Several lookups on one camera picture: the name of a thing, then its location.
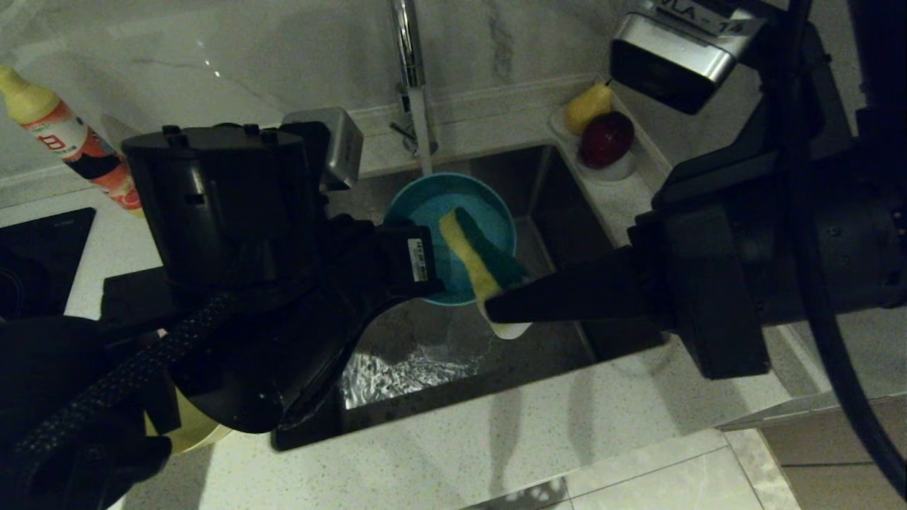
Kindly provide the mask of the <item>small white dish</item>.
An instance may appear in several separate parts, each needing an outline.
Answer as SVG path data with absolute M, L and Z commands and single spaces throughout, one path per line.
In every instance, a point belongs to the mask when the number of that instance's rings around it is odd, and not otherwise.
M 634 174 L 637 169 L 638 158 L 633 151 L 633 145 L 631 145 L 631 148 L 622 156 L 622 158 L 603 169 L 595 170 L 583 164 L 579 158 L 581 139 L 579 135 L 574 135 L 567 129 L 564 121 L 565 110 L 565 106 L 557 107 L 548 119 L 548 125 L 550 125 L 558 139 L 567 146 L 570 154 L 575 157 L 577 168 L 584 178 L 593 181 L 593 183 L 610 184 L 623 181 Z

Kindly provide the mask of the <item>yellow detergent bottle red label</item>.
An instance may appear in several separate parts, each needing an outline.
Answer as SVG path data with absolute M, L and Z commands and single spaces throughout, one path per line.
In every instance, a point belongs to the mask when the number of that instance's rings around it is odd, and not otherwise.
M 145 216 L 127 159 L 57 93 L 0 65 L 0 94 L 7 115 L 17 125 L 117 206 Z

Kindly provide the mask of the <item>stainless steel sink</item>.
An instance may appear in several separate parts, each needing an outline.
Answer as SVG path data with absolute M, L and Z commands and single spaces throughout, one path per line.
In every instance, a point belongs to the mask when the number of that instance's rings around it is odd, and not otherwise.
M 489 185 L 512 214 L 516 259 L 532 278 L 612 251 L 606 230 L 551 145 L 444 164 Z M 537 323 L 493 335 L 474 304 L 412 300 L 367 327 L 343 377 L 313 419 L 270 436 L 284 452 L 495 394 L 667 343 L 642 319 Z

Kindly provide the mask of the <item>yellow and green sponge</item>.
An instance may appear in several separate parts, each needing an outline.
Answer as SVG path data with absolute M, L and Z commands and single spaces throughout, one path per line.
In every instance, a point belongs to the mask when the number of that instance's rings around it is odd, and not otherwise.
M 504 340 L 518 339 L 530 329 L 530 322 L 494 322 L 486 304 L 513 288 L 530 281 L 530 271 L 515 256 L 492 244 L 473 216 L 457 207 L 439 221 L 441 235 L 454 255 L 466 268 L 480 315 L 495 336 Z

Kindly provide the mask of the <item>light wooden cabinet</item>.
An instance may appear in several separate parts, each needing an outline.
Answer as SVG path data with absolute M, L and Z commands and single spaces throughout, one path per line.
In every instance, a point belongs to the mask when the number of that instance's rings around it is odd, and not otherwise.
M 832 392 L 797 397 L 720 425 L 745 456 L 765 508 L 907 510 L 852 432 Z

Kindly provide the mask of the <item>black induction cooktop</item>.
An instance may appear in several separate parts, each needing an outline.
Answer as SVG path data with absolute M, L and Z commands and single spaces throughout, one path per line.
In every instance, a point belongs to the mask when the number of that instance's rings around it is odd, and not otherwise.
M 0 322 L 64 314 L 94 217 L 82 208 L 0 228 Z

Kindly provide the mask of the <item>yellow plastic bowl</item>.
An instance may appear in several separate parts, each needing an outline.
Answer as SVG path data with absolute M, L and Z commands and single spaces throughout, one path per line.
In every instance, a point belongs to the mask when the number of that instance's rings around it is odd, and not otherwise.
M 154 412 L 145 407 L 145 431 L 148 436 L 165 436 L 171 442 L 171 454 L 181 455 L 192 450 L 205 448 L 217 441 L 223 440 L 233 432 L 230 427 L 220 425 L 213 421 L 207 414 L 198 410 L 181 391 L 176 390 L 176 402 L 179 414 L 179 427 L 161 432 L 155 425 L 152 417 Z

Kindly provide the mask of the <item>chrome faucet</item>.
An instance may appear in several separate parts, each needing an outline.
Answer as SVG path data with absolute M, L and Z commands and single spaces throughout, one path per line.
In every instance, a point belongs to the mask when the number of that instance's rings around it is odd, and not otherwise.
M 418 162 L 422 175 L 434 173 L 433 153 L 437 149 L 429 128 L 427 78 L 415 0 L 388 0 L 400 81 L 395 85 L 400 106 L 398 119 L 390 127 L 404 138 L 404 148 Z

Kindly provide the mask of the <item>yellow pear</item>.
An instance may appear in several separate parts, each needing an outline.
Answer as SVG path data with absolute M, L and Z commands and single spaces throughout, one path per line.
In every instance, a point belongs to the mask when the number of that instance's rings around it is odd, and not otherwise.
M 563 113 L 564 126 L 571 135 L 582 135 L 592 120 L 612 110 L 612 88 L 607 83 L 595 83 L 567 104 Z

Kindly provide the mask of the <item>dark red apple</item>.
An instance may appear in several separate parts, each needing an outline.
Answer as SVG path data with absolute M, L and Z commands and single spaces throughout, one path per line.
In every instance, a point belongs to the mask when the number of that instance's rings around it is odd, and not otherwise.
M 620 112 L 602 114 L 581 133 L 578 157 L 587 168 L 600 170 L 622 158 L 634 140 L 635 127 L 628 116 Z

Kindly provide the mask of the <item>blue plastic bowl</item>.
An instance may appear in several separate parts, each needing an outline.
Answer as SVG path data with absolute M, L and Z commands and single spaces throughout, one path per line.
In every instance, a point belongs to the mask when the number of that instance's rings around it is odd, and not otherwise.
M 427 227 L 433 241 L 435 271 L 445 290 L 424 299 L 432 305 L 458 307 L 474 302 L 466 267 L 450 251 L 439 229 L 441 216 L 463 208 L 496 248 L 515 255 L 517 232 L 511 210 L 479 178 L 456 172 L 437 172 L 402 187 L 383 218 L 386 223 L 411 222 Z

